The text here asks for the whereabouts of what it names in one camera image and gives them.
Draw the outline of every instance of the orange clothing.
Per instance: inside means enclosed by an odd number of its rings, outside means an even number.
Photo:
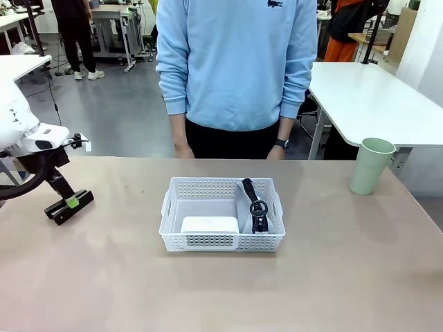
[[[363,0],[338,0],[335,13],[343,7],[363,2]],[[357,43],[343,43],[332,37],[327,45],[325,62],[351,62],[354,58]]]
[[[342,43],[330,38],[325,62],[352,62],[357,43]]]

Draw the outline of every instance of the black watch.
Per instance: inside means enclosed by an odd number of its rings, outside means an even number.
[[[279,147],[282,147],[286,150],[291,146],[291,143],[289,142],[289,140],[279,140],[277,138],[277,140],[275,141],[275,145],[278,145]]]

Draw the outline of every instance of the green tape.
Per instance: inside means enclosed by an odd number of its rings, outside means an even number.
[[[71,197],[70,199],[65,200],[66,204],[71,208],[75,208],[78,206],[78,199],[76,197]]]

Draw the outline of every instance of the logo on sweatshirt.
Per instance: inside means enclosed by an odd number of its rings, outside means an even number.
[[[283,7],[283,2],[268,0],[268,7]]]

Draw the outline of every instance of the metal frame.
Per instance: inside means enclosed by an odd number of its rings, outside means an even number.
[[[390,168],[396,176],[400,175],[403,166],[406,164],[406,161],[408,160],[412,151],[412,147],[401,147],[394,155],[394,161],[392,162]]]
[[[320,113],[318,114],[318,120],[316,124],[316,130],[314,132],[314,137],[312,138],[311,149],[309,150],[308,160],[315,159],[317,156],[318,147],[320,145],[321,134],[323,132],[323,128],[325,126],[326,121],[326,113],[323,108],[320,109]]]
[[[135,22],[135,12],[129,11],[122,14],[117,10],[93,10],[93,21],[96,27],[98,42],[100,44],[100,52],[94,52],[95,57],[116,57],[118,59],[127,59],[127,67],[124,72],[127,73],[136,64],[136,57],[149,57],[152,54],[145,52],[143,45],[143,36],[137,37],[137,25]],[[111,20],[120,22],[123,34],[123,43],[125,45],[125,53],[109,52],[113,33]]]

